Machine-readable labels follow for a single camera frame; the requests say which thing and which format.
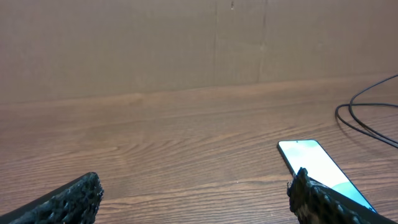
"textured black plastic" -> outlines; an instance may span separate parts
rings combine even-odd
[[[311,179],[301,168],[288,185],[290,211],[300,223],[316,224],[397,224]]]
[[[98,175],[90,172],[13,212],[1,216],[0,223],[91,224],[95,221],[103,193],[104,190]]]

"black cable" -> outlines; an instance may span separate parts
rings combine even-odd
[[[367,126],[366,124],[364,124],[362,121],[360,121],[360,120],[355,116],[355,114],[354,114],[354,112],[353,112],[353,107],[352,107],[353,102],[354,102],[354,99],[355,99],[357,96],[359,96],[359,95],[362,94],[363,92],[365,92],[365,91],[367,91],[367,90],[369,90],[369,89],[371,89],[371,88],[377,86],[378,84],[382,84],[382,83],[384,83],[384,82],[386,82],[386,81],[388,81],[388,80],[390,80],[390,79],[392,79],[392,78],[395,78],[395,77],[398,77],[398,75],[393,75],[393,76],[391,76],[391,77],[389,77],[389,78],[387,78],[387,79],[385,79],[385,80],[379,81],[378,83],[374,84],[373,86],[367,87],[366,89],[364,89],[364,90],[362,90],[361,92],[359,92],[359,93],[357,93],[356,95],[354,95],[354,96],[352,97],[351,101],[349,102],[348,111],[349,111],[350,115],[354,118],[354,120],[355,120],[359,125],[361,125],[363,128],[366,128],[366,129],[368,129],[369,131],[373,132],[374,134],[377,134],[378,136],[380,136],[380,137],[382,137],[382,138],[385,138],[385,139],[387,139],[387,140],[389,140],[389,141],[392,141],[392,142],[398,144],[398,141],[395,141],[395,140],[393,140],[393,139],[391,139],[391,138],[389,138],[389,137],[387,137],[387,136],[385,136],[385,135],[383,135],[383,134],[381,134],[381,133],[379,133],[379,132],[373,130],[372,128],[370,128],[369,126]]]
[[[384,80],[382,80],[382,81],[380,81],[380,82],[378,82],[378,83],[376,83],[376,84],[374,84],[374,85],[372,85],[372,86],[370,86],[370,87],[367,87],[367,88],[365,88],[364,90],[360,91],[359,93],[355,94],[354,97],[352,97],[352,99],[351,99],[351,101],[349,102],[349,104],[342,104],[342,105],[337,106],[336,111],[335,111],[335,116],[336,116],[341,122],[343,122],[343,123],[344,123],[345,125],[347,125],[348,127],[354,129],[355,131],[358,131],[358,132],[360,132],[360,133],[362,133],[362,134],[365,134],[365,135],[367,135],[367,136],[369,136],[369,137],[372,137],[372,138],[374,138],[374,139],[377,139],[377,140],[379,140],[379,141],[382,141],[382,142],[384,142],[384,143],[386,143],[386,144],[388,144],[388,145],[390,145],[390,146],[392,146],[392,147],[398,148],[398,141],[396,141],[396,140],[394,140],[394,139],[391,139],[391,138],[389,138],[389,137],[387,137],[387,136],[385,136],[385,135],[383,135],[383,134],[377,132],[377,131],[374,130],[373,128],[370,128],[368,125],[364,124],[361,120],[359,120],[359,119],[355,116],[354,111],[353,111],[353,106],[390,106],[390,107],[398,108],[398,105],[395,105],[395,104],[392,104],[392,103],[353,103],[353,102],[354,102],[354,99],[355,99],[357,96],[359,96],[360,94],[362,94],[362,93],[364,93],[365,91],[367,91],[367,90],[369,90],[369,89],[371,89],[371,88],[377,86],[378,84],[384,83],[384,82],[386,82],[386,81],[388,81],[388,80],[390,80],[390,79],[392,79],[392,78],[395,78],[395,77],[398,77],[398,75],[393,75],[393,76],[391,76],[391,77],[389,77],[389,78],[387,78],[387,79],[384,79]],[[349,124],[347,121],[345,121],[343,118],[341,118],[341,116],[340,116],[340,114],[339,114],[339,109],[342,108],[342,107],[344,107],[344,106],[347,106],[347,107],[348,107],[348,111],[349,111],[350,115],[354,118],[354,120],[355,120],[359,125],[361,125],[363,128],[367,129],[370,133],[367,133],[366,131],[363,131],[363,130],[360,130],[360,129],[354,127],[353,125],[351,125],[351,124]]]

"wood grain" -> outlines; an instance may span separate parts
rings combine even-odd
[[[314,138],[398,221],[397,149],[333,116],[388,75],[0,105],[0,214],[95,171],[105,189],[97,223],[295,223],[276,144]],[[358,101],[398,103],[397,84]],[[355,112],[398,139],[396,110]]]

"phone screen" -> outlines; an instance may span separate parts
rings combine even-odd
[[[280,141],[279,149],[295,174],[306,168],[309,177],[376,212],[316,140]]]

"smartphone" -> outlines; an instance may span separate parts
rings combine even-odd
[[[309,177],[376,212],[318,141],[280,141],[277,147],[293,175],[306,168]]]

